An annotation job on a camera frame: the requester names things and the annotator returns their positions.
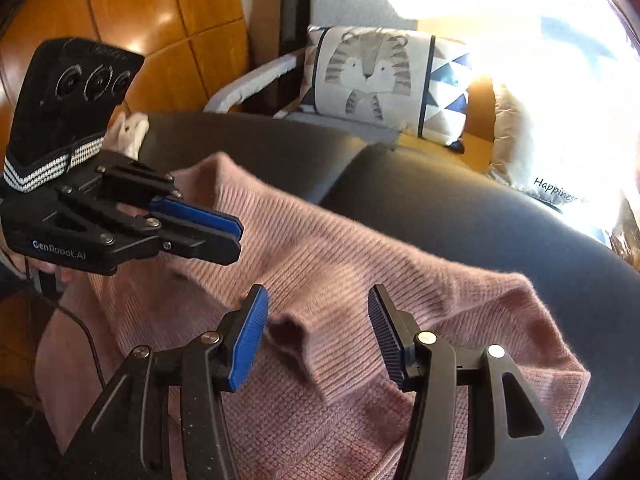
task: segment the black camera housing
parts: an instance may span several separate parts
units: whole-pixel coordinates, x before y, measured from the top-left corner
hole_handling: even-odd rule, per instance
[[[22,192],[95,155],[144,57],[85,38],[44,41],[14,113],[4,179]]]

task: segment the white armrest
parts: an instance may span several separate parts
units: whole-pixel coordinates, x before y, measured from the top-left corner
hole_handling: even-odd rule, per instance
[[[205,112],[226,114],[234,105],[239,105],[248,97],[257,94],[281,75],[290,72],[305,62],[305,49],[301,48],[290,54],[274,59],[248,74],[236,79],[231,84],[218,90],[204,107]]]

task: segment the camera module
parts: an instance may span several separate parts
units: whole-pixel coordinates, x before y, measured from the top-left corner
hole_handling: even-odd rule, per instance
[[[58,99],[64,99],[71,95],[78,83],[80,82],[80,78],[82,77],[82,69],[80,65],[74,65],[67,68],[60,79],[58,79],[58,83],[56,84],[56,97]]]
[[[113,76],[113,68],[110,66],[100,65],[96,68],[84,85],[84,98],[87,101],[95,101],[98,99],[109,86],[111,77]]]
[[[120,74],[116,78],[116,81],[113,82],[113,88],[111,89],[111,93],[116,95],[119,93],[126,92],[127,88],[129,88],[129,83],[131,83],[131,72],[127,70],[126,72],[123,72],[122,74]]]

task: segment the black leather sofa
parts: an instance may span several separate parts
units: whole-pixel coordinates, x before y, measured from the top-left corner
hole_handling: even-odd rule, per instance
[[[528,276],[592,373],[564,439],[579,477],[638,476],[640,274],[622,259],[480,174],[324,126],[151,114],[140,160],[170,171],[217,151],[272,186],[422,250]]]

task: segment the pink knit garment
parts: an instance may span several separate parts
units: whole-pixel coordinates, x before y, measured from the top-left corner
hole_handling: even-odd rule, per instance
[[[187,200],[241,219],[238,263],[220,267],[167,254],[131,261],[110,278],[79,275],[63,304],[95,329],[109,377],[136,345],[184,345],[215,328],[253,283],[263,284],[270,294],[266,338],[246,383],[223,397],[242,478],[392,477],[413,395],[386,374],[367,317],[375,283],[422,329],[455,346],[504,346],[566,431],[590,375],[524,276],[425,254],[273,189],[224,154],[176,176]],[[36,362],[40,397],[62,449],[99,393],[91,361],[77,348],[86,346],[82,338],[56,313]],[[460,478],[464,462],[466,397],[459,390],[450,478]],[[171,412],[179,420],[175,403]],[[172,430],[177,436],[178,425]]]

